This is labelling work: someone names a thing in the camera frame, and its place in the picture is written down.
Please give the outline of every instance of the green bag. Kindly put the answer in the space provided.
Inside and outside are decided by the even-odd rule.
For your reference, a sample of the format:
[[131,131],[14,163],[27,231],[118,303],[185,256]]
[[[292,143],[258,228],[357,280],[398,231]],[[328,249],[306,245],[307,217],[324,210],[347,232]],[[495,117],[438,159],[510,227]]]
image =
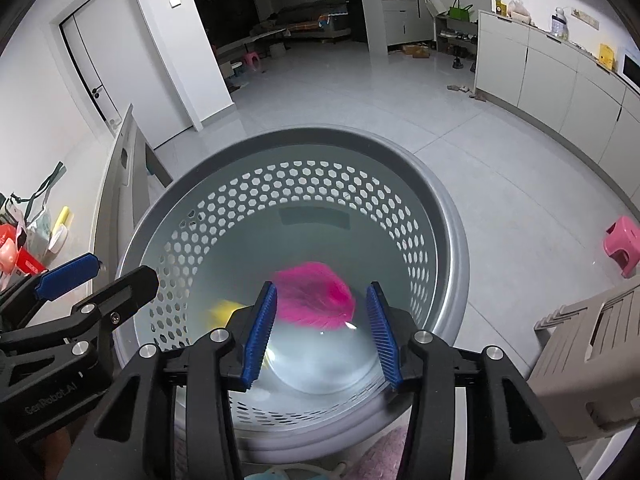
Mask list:
[[460,20],[461,22],[468,22],[469,19],[469,9],[473,7],[473,5],[468,5],[466,7],[460,8],[460,0],[456,0],[453,2],[453,7],[449,7],[449,17],[454,20]]

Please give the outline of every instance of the small pink stool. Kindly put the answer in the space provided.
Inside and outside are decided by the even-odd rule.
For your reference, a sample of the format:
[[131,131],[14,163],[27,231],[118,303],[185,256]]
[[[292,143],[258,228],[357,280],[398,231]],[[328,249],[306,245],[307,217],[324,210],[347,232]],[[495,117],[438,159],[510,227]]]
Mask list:
[[622,275],[628,278],[640,262],[640,230],[631,218],[621,216],[607,229],[607,233],[602,244],[604,251],[620,266]]
[[244,61],[245,65],[250,66],[251,70],[258,70],[254,66],[254,60],[256,60],[258,62],[258,66],[260,66],[260,56],[258,56],[258,53],[255,50],[247,52],[242,56],[242,61]]

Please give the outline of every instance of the pink fur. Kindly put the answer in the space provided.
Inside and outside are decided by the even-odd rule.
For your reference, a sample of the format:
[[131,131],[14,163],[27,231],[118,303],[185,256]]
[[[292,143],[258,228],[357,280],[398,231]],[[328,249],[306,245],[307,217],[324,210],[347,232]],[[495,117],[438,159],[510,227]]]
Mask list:
[[329,266],[306,262],[273,277],[279,319],[321,330],[336,330],[353,319],[356,302],[346,283]]

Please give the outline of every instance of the microwave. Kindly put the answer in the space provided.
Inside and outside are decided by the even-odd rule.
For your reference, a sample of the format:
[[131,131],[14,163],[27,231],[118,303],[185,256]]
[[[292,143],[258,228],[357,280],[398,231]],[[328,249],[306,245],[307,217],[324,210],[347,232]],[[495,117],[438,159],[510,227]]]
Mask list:
[[620,48],[616,59],[616,72],[637,92],[640,92],[640,56],[638,54],[626,48]]

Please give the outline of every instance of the yellow object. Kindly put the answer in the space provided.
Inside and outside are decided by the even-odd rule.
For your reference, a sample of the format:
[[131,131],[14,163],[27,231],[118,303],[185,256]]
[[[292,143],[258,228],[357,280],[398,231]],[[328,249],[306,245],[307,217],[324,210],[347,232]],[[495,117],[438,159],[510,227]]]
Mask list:
[[235,301],[219,301],[216,306],[209,310],[209,330],[225,327],[229,319],[231,319],[231,315],[240,308],[244,308],[244,305]]
[[495,0],[495,13],[498,14],[498,16],[506,16],[507,4],[504,4],[502,0]]
[[65,205],[62,208],[62,211],[60,211],[60,214],[58,215],[58,219],[56,220],[56,223],[53,224],[53,227],[51,228],[51,234],[55,233],[56,229],[66,222],[66,219],[68,218],[68,216],[69,216],[69,208]]
[[600,44],[599,61],[602,65],[606,66],[609,70],[613,70],[613,50],[609,45],[606,45],[604,43]]

